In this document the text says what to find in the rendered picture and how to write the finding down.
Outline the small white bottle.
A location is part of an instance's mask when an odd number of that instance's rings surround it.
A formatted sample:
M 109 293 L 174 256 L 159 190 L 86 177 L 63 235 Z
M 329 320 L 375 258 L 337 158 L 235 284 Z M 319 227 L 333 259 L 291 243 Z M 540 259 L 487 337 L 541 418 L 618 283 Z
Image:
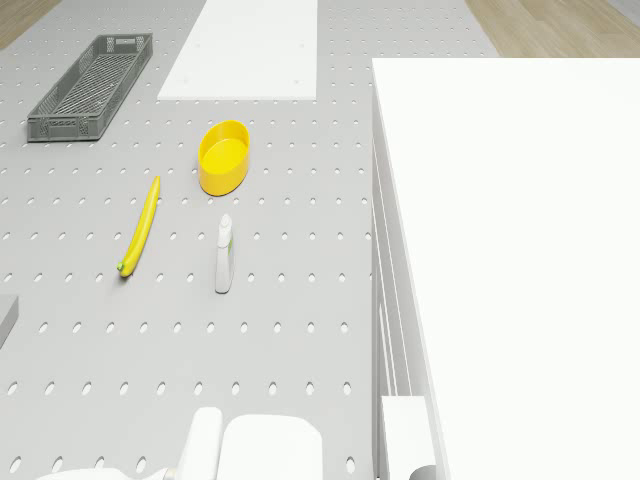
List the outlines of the small white bottle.
M 233 230 L 232 218 L 224 214 L 218 227 L 215 291 L 227 293 L 234 275 Z

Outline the yellow bowl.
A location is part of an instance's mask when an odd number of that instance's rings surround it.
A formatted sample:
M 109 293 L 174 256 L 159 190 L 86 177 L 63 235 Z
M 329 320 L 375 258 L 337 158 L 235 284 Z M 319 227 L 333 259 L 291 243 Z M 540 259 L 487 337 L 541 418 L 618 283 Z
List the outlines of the yellow bowl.
M 198 149 L 198 178 L 204 192 L 223 196 L 235 190 L 249 169 L 250 136 L 246 126 L 225 120 L 204 135 Z

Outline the banana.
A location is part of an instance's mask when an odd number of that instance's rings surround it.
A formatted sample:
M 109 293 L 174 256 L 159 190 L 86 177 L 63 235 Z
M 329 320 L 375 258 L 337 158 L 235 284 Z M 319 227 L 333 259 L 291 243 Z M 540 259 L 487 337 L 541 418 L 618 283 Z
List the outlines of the banana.
M 151 184 L 129 248 L 124 258 L 117 264 L 117 270 L 123 278 L 128 277 L 133 273 L 141 257 L 155 216 L 159 193 L 160 177 L 156 176 Z

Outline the white board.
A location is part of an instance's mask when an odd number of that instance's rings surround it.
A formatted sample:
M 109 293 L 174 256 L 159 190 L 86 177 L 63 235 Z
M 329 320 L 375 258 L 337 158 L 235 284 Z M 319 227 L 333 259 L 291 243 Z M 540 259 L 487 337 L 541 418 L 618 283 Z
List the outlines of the white board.
M 318 0 L 207 0 L 158 98 L 313 100 Z

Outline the white cabinet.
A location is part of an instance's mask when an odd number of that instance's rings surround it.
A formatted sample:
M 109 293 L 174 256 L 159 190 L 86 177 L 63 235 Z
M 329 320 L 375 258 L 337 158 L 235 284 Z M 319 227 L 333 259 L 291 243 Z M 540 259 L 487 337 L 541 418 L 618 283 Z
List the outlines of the white cabinet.
M 640 480 L 640 59 L 382 59 L 450 480 Z

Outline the dark grey basket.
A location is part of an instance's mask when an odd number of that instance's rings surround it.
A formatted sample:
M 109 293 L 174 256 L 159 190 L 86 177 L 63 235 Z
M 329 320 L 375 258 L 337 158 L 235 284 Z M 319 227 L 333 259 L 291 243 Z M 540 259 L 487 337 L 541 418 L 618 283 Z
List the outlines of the dark grey basket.
M 100 139 L 152 54 L 150 33 L 97 36 L 29 113 L 27 141 Z

